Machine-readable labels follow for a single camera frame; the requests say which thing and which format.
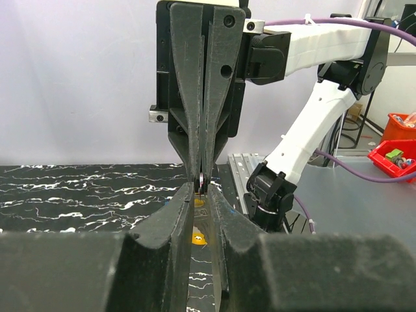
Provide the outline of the red storage bin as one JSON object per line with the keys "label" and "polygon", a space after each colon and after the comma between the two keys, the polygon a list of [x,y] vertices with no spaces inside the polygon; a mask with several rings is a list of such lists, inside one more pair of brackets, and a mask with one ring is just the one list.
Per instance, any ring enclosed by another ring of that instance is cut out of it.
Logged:
{"label": "red storage bin", "polygon": [[367,157],[389,177],[415,173],[415,115],[390,113],[381,141]]}

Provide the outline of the aluminium rail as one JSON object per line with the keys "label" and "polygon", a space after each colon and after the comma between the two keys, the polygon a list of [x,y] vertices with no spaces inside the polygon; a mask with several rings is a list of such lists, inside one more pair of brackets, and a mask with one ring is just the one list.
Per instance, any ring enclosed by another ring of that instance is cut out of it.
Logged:
{"label": "aluminium rail", "polygon": [[258,153],[232,153],[227,157],[237,193],[237,200],[244,215],[248,215],[248,209],[244,201],[244,195],[248,193],[246,190],[247,181],[264,158],[264,156]]}

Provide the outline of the yellow capped key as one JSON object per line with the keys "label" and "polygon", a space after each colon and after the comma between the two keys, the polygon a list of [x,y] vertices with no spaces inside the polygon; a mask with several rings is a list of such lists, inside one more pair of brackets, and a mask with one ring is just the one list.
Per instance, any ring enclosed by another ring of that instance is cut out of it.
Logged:
{"label": "yellow capped key", "polygon": [[194,223],[192,230],[192,243],[198,246],[207,246],[209,242],[208,205],[205,201],[204,175],[200,173],[197,191],[194,197]]}

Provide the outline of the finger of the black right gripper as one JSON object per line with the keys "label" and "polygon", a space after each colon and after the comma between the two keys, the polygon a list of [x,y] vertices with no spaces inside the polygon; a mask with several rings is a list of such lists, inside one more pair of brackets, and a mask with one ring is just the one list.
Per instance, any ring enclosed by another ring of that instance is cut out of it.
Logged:
{"label": "finger of the black right gripper", "polygon": [[176,130],[169,122],[168,138],[183,161],[187,179],[200,178],[200,117],[203,91],[204,35],[202,34],[203,5],[173,2],[170,13],[170,43],[177,87],[182,107],[178,102],[169,108],[169,116],[183,129]]}
{"label": "finger of the black right gripper", "polygon": [[218,122],[235,71],[245,13],[231,6],[215,6],[209,24],[201,121],[201,170],[211,180]]}

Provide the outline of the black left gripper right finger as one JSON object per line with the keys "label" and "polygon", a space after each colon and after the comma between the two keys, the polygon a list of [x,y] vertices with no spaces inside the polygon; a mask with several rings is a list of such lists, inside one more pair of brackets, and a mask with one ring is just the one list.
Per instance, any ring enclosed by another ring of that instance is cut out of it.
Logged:
{"label": "black left gripper right finger", "polygon": [[207,190],[209,244],[217,311],[278,311],[261,235],[265,232],[228,203],[214,185]]}

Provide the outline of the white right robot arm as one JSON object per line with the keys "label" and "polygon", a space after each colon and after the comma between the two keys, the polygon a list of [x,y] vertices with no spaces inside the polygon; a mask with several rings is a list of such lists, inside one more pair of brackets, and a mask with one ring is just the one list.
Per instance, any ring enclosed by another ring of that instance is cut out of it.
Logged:
{"label": "white right robot arm", "polygon": [[252,222],[281,231],[302,172],[335,121],[385,73],[390,19],[332,15],[265,29],[246,1],[159,1],[156,109],[190,182],[207,191],[213,166],[237,134],[247,81],[267,85],[318,67],[313,91],[278,146],[247,182]]}

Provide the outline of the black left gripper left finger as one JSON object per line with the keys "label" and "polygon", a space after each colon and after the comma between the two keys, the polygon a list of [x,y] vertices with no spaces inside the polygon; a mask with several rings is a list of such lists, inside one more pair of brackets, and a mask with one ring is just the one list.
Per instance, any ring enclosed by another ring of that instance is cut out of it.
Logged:
{"label": "black left gripper left finger", "polygon": [[194,185],[141,221],[123,240],[107,311],[186,311]]}

